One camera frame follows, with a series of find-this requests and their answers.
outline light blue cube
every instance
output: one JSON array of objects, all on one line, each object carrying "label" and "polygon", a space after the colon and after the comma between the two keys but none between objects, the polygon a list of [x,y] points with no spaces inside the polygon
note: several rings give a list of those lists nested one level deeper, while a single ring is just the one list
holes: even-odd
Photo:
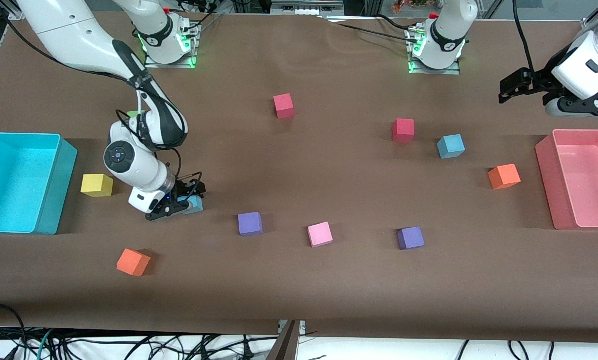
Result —
[{"label": "light blue cube", "polygon": [[457,158],[466,151],[464,139],[459,134],[441,137],[441,140],[436,143],[436,147],[439,149],[441,159]]},{"label": "light blue cube", "polygon": [[[186,199],[186,196],[181,196],[180,198],[177,199],[177,201],[184,201],[185,199]],[[189,214],[203,212],[204,203],[203,203],[203,201],[201,201],[201,198],[199,196],[197,196],[196,194],[190,196],[190,198],[187,199],[187,202],[189,202],[189,208],[187,208],[187,210],[183,211],[182,215],[189,215]]]}]

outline blue cube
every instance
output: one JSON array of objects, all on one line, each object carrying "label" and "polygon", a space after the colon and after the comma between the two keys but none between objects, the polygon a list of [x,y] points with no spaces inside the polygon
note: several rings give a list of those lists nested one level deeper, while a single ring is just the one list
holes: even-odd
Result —
[{"label": "blue cube", "polygon": [[[180,196],[177,201],[184,201],[186,200],[187,196]],[[203,212],[204,210],[204,203],[201,200],[201,198],[199,196],[197,196],[196,194],[193,196],[190,196],[189,199],[187,199],[187,202],[189,203],[187,210],[184,210],[183,212],[181,212],[182,215],[189,215],[189,214],[194,214],[194,213],[200,213]]]},{"label": "blue cube", "polygon": [[461,135],[447,135],[441,138],[436,147],[439,149],[439,157],[441,159],[457,158],[466,151],[464,146],[464,139]]},{"label": "blue cube", "polygon": [[263,223],[261,221],[261,214],[258,212],[239,214],[239,234],[242,237],[262,235]]},{"label": "blue cube", "polygon": [[419,226],[399,230],[397,238],[399,239],[399,249],[401,250],[421,248],[426,244],[423,241],[423,234]]}]

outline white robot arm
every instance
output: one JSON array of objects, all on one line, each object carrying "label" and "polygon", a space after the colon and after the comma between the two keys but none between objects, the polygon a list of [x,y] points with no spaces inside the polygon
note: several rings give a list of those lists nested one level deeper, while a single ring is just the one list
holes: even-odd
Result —
[{"label": "white robot arm", "polygon": [[412,54],[429,68],[449,68],[461,56],[478,14],[475,0],[446,0],[438,18],[423,23],[425,39]]},{"label": "white robot arm", "polygon": [[[114,176],[133,187],[129,203],[151,213],[176,186],[175,176],[154,153],[177,148],[184,142],[189,131],[186,119],[128,45],[105,32],[84,0],[18,3],[57,61],[80,71],[107,73],[126,80],[150,108],[128,123],[120,120],[112,125],[104,162]],[[156,18],[145,22],[157,23],[163,17]],[[135,19],[137,27],[144,23],[141,19]]]},{"label": "white robot arm", "polygon": [[139,32],[146,52],[160,64],[172,64],[192,50],[187,41],[190,21],[166,12],[152,0],[113,0]]},{"label": "white robot arm", "polygon": [[598,117],[598,9],[544,69],[521,68],[501,80],[499,103],[540,92],[548,93],[543,105],[551,116]]}]

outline white floor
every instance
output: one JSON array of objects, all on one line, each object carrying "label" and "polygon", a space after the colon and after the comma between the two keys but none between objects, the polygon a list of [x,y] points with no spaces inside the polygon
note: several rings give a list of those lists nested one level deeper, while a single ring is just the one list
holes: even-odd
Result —
[{"label": "white floor", "polygon": [[[141,337],[107,337],[97,338],[97,341],[139,341]],[[171,337],[162,337],[166,342]],[[226,335],[212,342],[208,349],[218,349],[228,344],[242,341],[241,335]],[[182,338],[185,349],[192,349],[201,340],[200,336]],[[272,348],[274,341],[252,342],[253,353],[261,353]],[[297,360],[315,360],[325,356],[324,360],[456,360],[462,340],[406,340],[406,339],[352,339],[341,337],[302,337]],[[178,342],[171,345],[180,349]],[[548,359],[548,342],[523,342],[530,360]],[[83,360],[123,360],[132,349],[132,345],[88,344],[79,342],[71,345],[75,355]],[[4,358],[14,348],[11,341],[0,341],[0,359]],[[233,350],[242,352],[242,346],[235,346]],[[146,360],[150,354],[150,346],[142,346],[130,356],[129,360]],[[514,350],[523,359],[521,349],[515,345]],[[29,360],[35,360],[28,354]],[[213,359],[232,360],[235,353],[223,351],[217,353]],[[22,360],[23,351],[19,351],[16,360]],[[557,342],[553,353],[554,360],[598,360],[598,344]],[[177,360],[178,355],[172,351],[164,351],[155,356],[155,360]],[[475,341],[466,347],[463,360],[515,360],[508,349],[506,341]]]}]

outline red cube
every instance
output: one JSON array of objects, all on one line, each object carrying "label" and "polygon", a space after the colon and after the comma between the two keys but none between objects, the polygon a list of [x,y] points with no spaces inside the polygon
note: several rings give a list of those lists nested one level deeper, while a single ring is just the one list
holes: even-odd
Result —
[{"label": "red cube", "polygon": [[274,97],[274,109],[276,109],[276,117],[278,119],[287,119],[295,116],[295,106],[289,93]]},{"label": "red cube", "polygon": [[415,120],[398,118],[392,126],[392,141],[411,142],[415,137]]}]

